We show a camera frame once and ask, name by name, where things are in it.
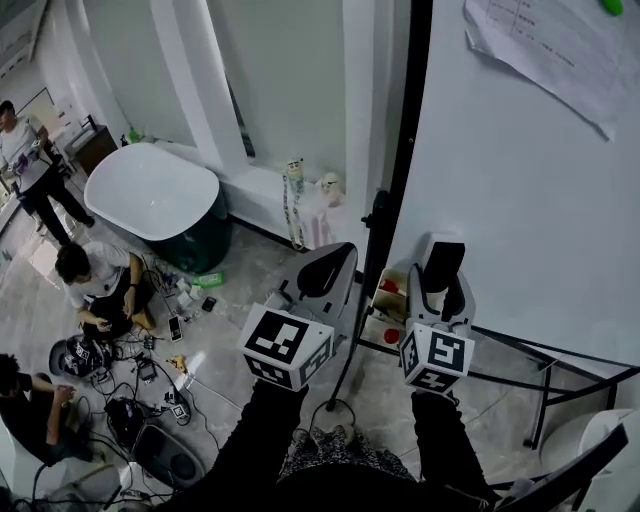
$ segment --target black sleeve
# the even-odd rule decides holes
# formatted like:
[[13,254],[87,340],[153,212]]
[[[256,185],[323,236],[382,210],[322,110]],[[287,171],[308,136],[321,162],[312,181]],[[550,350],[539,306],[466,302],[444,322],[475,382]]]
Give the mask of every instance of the black sleeve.
[[26,373],[18,374],[18,384],[20,384],[20,389],[25,393],[33,389],[33,381],[31,380],[31,375],[27,375]]
[[497,495],[484,479],[454,403],[436,393],[413,393],[411,399],[427,484],[449,486],[493,503]]
[[237,494],[242,482],[251,482],[251,492],[274,488],[293,431],[300,423],[300,408],[308,390],[305,387],[294,393],[258,380],[211,471],[160,510],[199,510],[202,503],[211,499],[211,489],[217,489],[217,494],[224,489]]

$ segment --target person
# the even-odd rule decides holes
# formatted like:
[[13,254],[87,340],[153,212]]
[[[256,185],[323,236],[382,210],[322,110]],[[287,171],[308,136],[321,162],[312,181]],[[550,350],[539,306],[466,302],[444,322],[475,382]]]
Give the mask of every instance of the person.
[[[26,205],[27,213],[35,210],[44,225],[60,243],[68,244],[71,240],[60,219],[53,210],[49,197],[58,201],[69,214],[87,227],[95,224],[82,205],[64,186],[64,180],[58,173],[58,164],[45,153],[45,147],[50,144],[47,129],[35,116],[16,116],[13,104],[3,101],[0,104],[0,172],[5,174],[9,166],[14,169],[17,192]],[[39,141],[35,149],[35,157],[27,158],[26,164],[18,166],[21,157],[32,153],[32,144]],[[15,169],[20,167],[18,175]]]
[[429,392],[411,397],[424,478],[418,483],[398,457],[374,450],[362,432],[341,425],[329,433],[304,431],[288,455],[294,431],[301,430],[307,391],[294,393],[258,380],[213,468],[158,510],[203,510],[224,492],[235,498],[238,488],[245,491],[243,503],[263,508],[273,503],[301,509],[310,501],[344,508],[348,500],[358,509],[370,504],[378,510],[388,496],[395,506],[476,511],[491,510],[499,499],[485,482],[455,399]]
[[146,308],[152,292],[135,254],[104,242],[84,247],[72,242],[58,251],[55,267],[87,337],[115,339],[129,332],[132,322],[154,328]]
[[68,457],[86,462],[95,458],[78,434],[64,426],[65,404],[75,391],[71,386],[54,386],[44,373],[20,373],[15,356],[0,354],[2,421],[26,450],[48,466]]

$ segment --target patterned skirt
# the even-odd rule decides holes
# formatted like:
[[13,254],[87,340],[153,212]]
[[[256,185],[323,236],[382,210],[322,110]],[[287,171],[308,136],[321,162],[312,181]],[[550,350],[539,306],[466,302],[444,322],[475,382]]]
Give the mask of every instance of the patterned skirt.
[[360,430],[347,428],[349,431],[337,425],[331,432],[324,432],[314,427],[311,435],[303,431],[294,440],[293,452],[283,465],[280,480],[301,469],[325,464],[354,464],[415,482],[398,457],[389,450],[374,450]]

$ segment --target black hair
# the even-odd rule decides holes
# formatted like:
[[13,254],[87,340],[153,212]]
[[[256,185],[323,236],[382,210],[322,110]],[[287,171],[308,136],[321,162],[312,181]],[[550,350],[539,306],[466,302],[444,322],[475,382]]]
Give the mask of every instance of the black hair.
[[71,242],[58,251],[56,271],[66,284],[72,284],[76,277],[91,272],[87,253],[78,244]]
[[4,100],[2,103],[0,103],[0,116],[7,110],[10,110],[14,114],[16,113],[16,109],[13,107],[13,103],[11,103],[9,100]]
[[16,389],[20,365],[16,356],[0,354],[0,393],[7,396]]

